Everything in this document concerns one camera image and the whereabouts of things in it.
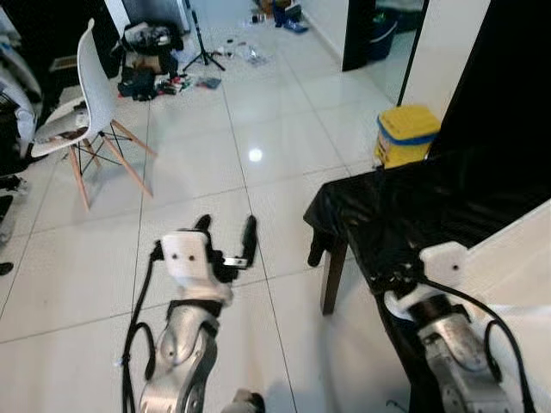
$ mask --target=black tablecloth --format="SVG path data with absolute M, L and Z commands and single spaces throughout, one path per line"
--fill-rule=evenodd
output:
M 470 248 L 551 198 L 543 152 L 473 148 L 377 170 L 324 184 L 306 210 L 314 230 L 310 265 L 335 237 L 352 248 L 412 382 L 411 411 L 440 410 L 439 393 L 414 327 L 388 313 L 382 294 L 399 282 L 394 275 L 422 270 L 421 249 L 448 241 Z M 420 400 L 434 398 L 432 405 Z

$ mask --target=white panel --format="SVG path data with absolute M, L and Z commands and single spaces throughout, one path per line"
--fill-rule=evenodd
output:
M 515 334 L 537 411 L 551 411 L 550 256 L 548 200 L 470 249 L 466 279 L 460 287 L 492 305 Z M 475 325 L 482 336 L 486 323 Z M 505 336 L 495 330 L 490 341 L 492 353 L 504 373 L 509 397 L 518 404 L 517 362 Z
M 423 103 L 443 119 L 490 0 L 430 0 L 403 104 Z
M 105 0 L 105 4 L 107 5 L 109 14 L 113 19 L 113 23 L 119 32 L 119 36 L 121 36 L 124 31 L 124 27 L 130 24 L 127 11 L 122 4 L 122 0 Z
M 348 0 L 302 0 L 302 11 L 342 59 L 348 19 Z

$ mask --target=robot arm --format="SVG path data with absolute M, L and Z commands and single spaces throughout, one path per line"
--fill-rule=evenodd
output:
M 220 326 L 217 317 L 224 306 L 232 303 L 230 283 L 238 277 L 239 270 L 252 265 L 257 247 L 257 222 L 252 216 L 245 227 L 241 257 L 225 258 L 221 251 L 214 250 L 209 225 L 210 217 L 205 215 L 195 228 L 171 232 L 158 244 L 169 274 L 183 287 L 183 295 L 170 302 L 166 327 L 154 354 L 150 354 L 145 372 L 147 381 L 139 402 L 142 413 L 202 412 L 207 378 L 216 361 L 215 337 Z M 140 298 L 142 294 L 145 296 L 148 282 L 146 277 Z M 135 313 L 139 313 L 142 302 L 139 299 Z M 143 324 L 137 323 L 137 316 L 133 317 L 128 332 L 130 343 L 140 327 Z M 125 354 L 129 354 L 130 343 L 127 339 Z M 128 359 L 129 355 L 123 355 L 125 367 Z M 248 404 L 243 398 L 239 402 Z M 128 405 L 134 412 L 132 385 L 126 380 L 123 411 L 127 411 Z M 241 411 L 259 411 L 253 404 L 249 408 Z
M 485 343 L 475 335 L 467 312 L 461 305 L 452 306 L 442 289 L 430 286 L 458 285 L 466 257 L 467 249 L 453 242 L 421 251 L 424 275 L 428 279 L 426 284 L 418 284 L 400 299 L 387 292 L 385 303 L 395 316 L 408 318 L 418 326 L 418 337 L 424 345 L 427 363 L 438 382 L 447 413 L 512 412 L 511 404 L 499 385 L 501 378 L 497 363 L 485 348 Z M 520 360 L 514 338 L 511 344 Z M 522 362 L 519 362 L 519 370 L 522 381 Z M 527 386 L 523 386 L 523 395 L 525 411 L 534 411 Z

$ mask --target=yellow container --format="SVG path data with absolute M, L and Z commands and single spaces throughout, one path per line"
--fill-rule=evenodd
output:
M 440 131 L 440 122 L 422 105 L 398 106 L 377 117 L 375 155 L 385 168 L 420 161 Z

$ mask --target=black cable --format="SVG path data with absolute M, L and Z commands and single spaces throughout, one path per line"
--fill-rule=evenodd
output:
M 161 248 L 161 243 L 159 241 L 155 242 L 155 248 L 153 252 L 149 255 L 149 262 L 147 264 L 147 272 L 145 273 L 144 284 L 141 287 L 139 292 L 138 301 L 136 302 L 136 307 L 134 308 L 134 313 L 132 319 L 130 320 L 130 325 L 128 326 L 127 339 L 124 342 L 124 350 L 121 357 L 122 365 L 122 411 L 124 413 L 128 412 L 130 408 L 131 413 L 135 413 L 136 406 L 134 404 L 134 393 L 132 388 L 132 378 L 130 377 L 130 348 L 132 347 L 132 341 L 136 333 L 140 330 L 144 330 L 145 336 L 147 338 L 147 345 L 149 347 L 149 361 L 145 367 L 145 379 L 148 380 L 153 375 L 155 370 L 155 342 L 153 341 L 152 330 L 149 328 L 149 325 L 146 323 L 138 323 L 139 312 L 141 307 L 144 304 L 145 294 L 149 288 L 149 282 L 152 277 L 153 272 L 153 263 L 158 260 L 163 259 L 163 250 Z
M 501 383 L 503 376 L 501 375 L 501 370 L 496 360 L 493 358 L 492 351 L 490 350 L 490 331 L 492 331 L 492 326 L 496 325 L 498 322 L 496 320 L 490 321 L 486 326 L 484 331 L 484 353 L 486 354 L 486 359 L 488 360 L 488 366 L 492 372 L 492 376 L 496 379 L 498 383 Z
M 420 284 L 425 284 L 426 286 L 433 287 L 437 290 L 441 290 L 444 293 L 448 293 L 451 295 L 455 295 L 456 297 L 459 297 L 460 299 L 464 299 L 468 301 L 469 303 L 476 305 L 481 310 L 487 312 L 490 314 L 494 319 L 486 326 L 486 333 L 484 334 L 484 346 L 486 351 L 486 356 L 489 356 L 490 359 L 488 360 L 488 365 L 495 363 L 495 360 L 493 359 L 491 353 L 490 353 L 490 345 L 488 342 L 488 339 L 490 337 L 490 330 L 493 325 L 498 325 L 501 330 L 505 333 L 507 336 L 507 339 L 509 340 L 509 343 L 511 344 L 511 347 L 513 349 L 513 353 L 515 354 L 515 357 L 517 358 L 517 364 L 518 364 L 518 376 L 520 379 L 520 388 L 521 392 L 523 394 L 523 405 L 524 405 L 524 413 L 536 413 L 536 408 L 534 407 L 534 400 L 532 399 L 532 395 L 530 394 L 530 388 L 528 385 L 528 380 L 526 379 L 526 372 L 524 370 L 524 363 L 523 363 L 523 357 L 520 352 L 520 348 L 518 347 L 517 340 L 515 340 L 515 337 L 513 336 L 512 331 L 509 329 L 503 318 L 501 318 L 497 312 L 492 310 L 490 307 L 485 305 L 484 303 L 481 303 L 477 299 L 474 299 L 468 294 L 465 294 L 461 291 L 455 290 L 452 287 L 447 287 L 443 284 L 439 284 L 437 282 L 434 282 L 432 280 L 427 279 L 418 279 L 416 280 Z

